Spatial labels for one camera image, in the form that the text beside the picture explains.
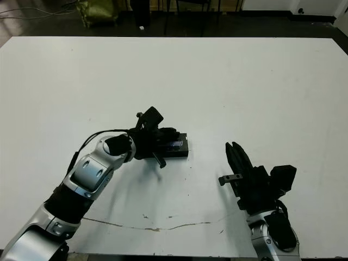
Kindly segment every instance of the wall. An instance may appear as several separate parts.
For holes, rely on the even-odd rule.
[[[328,15],[334,16],[342,0],[300,0],[299,4],[292,9],[293,14],[303,8],[305,15]]]
[[[327,15],[338,17],[348,0],[245,0],[243,10],[290,10],[298,15],[303,8],[305,15]]]
[[[342,33],[348,36],[348,12],[343,12],[334,24]]]
[[[338,5],[334,16],[336,18],[338,18],[340,15],[342,15],[344,13],[344,11],[346,10],[347,7],[348,7],[348,0],[342,0],[341,4]]]
[[[244,0],[243,10],[290,10],[290,0]]]

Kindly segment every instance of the green bag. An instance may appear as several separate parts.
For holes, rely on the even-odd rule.
[[[97,23],[115,23],[119,16],[117,0],[78,0],[76,7],[88,28]]]

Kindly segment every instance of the dark floor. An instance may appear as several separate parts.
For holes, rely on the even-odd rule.
[[[1,1],[0,10],[4,10]],[[122,12],[117,26],[99,26],[90,29],[83,26],[77,12],[40,20],[7,19],[0,20],[0,46],[11,36],[19,35],[199,37],[203,21],[200,13],[181,13],[180,16],[171,13],[167,34],[164,35],[164,12],[153,12],[151,25],[143,31],[135,26],[131,12]],[[210,13],[203,36],[333,38],[348,54],[348,38],[331,23],[291,21],[287,17],[246,17],[239,13],[231,13],[220,15],[218,22],[216,13]]]

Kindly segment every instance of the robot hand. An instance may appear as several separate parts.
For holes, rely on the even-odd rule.
[[[253,167],[237,143],[226,143],[226,156],[234,175],[219,178],[220,185],[230,183],[238,206],[246,210],[252,243],[262,261],[300,260],[299,242],[288,220],[288,212],[279,198],[291,190],[296,168],[276,166],[269,176],[264,166]]]
[[[160,155],[160,149],[165,147],[169,142],[176,141],[180,132],[174,128],[158,128],[158,124],[163,117],[158,111],[151,107],[144,114],[137,113],[139,119],[135,128],[128,131],[136,144],[136,159],[156,158],[160,167],[165,167],[166,162]]]

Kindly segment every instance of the black cable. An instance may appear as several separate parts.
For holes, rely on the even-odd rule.
[[[62,8],[65,8],[67,7],[68,9],[71,8],[71,7],[75,7],[77,4],[77,1],[71,1],[71,2],[66,2],[65,4],[62,4],[61,7]]]
[[[45,18],[45,17],[52,16],[52,15],[67,15],[67,14],[71,14],[71,13],[74,12],[72,10],[69,10],[69,7],[66,8],[66,9],[59,10],[59,11],[54,12],[54,13],[51,13],[51,12],[48,12],[48,11],[45,11],[45,10],[42,10],[42,9],[39,9],[39,8],[36,8],[36,7],[21,7],[21,8],[15,8],[15,9],[2,11],[2,12],[0,12],[0,14],[7,13],[7,12],[12,12],[12,11],[17,11],[17,10],[25,10],[25,9],[32,9],[32,10],[40,11],[40,12],[46,13],[48,15],[38,16],[38,17],[7,16],[7,17],[0,17],[0,19],[40,19],[40,18]]]
[[[128,133],[129,130],[127,129],[107,129],[107,130],[103,130],[103,131],[100,131],[100,132],[96,132],[96,133],[93,133],[92,135],[90,135],[86,140],[85,142],[81,145],[80,149],[78,151],[76,151],[70,161],[70,164],[69,164],[69,167],[67,168],[67,173],[66,175],[69,174],[69,172],[72,170],[72,168],[74,167],[75,163],[76,163],[76,160],[77,160],[77,157],[78,155],[80,154],[81,150],[89,143],[91,142],[92,139],[94,139],[95,137],[97,137],[99,134],[102,134],[102,133],[105,133],[105,132],[126,132]]]

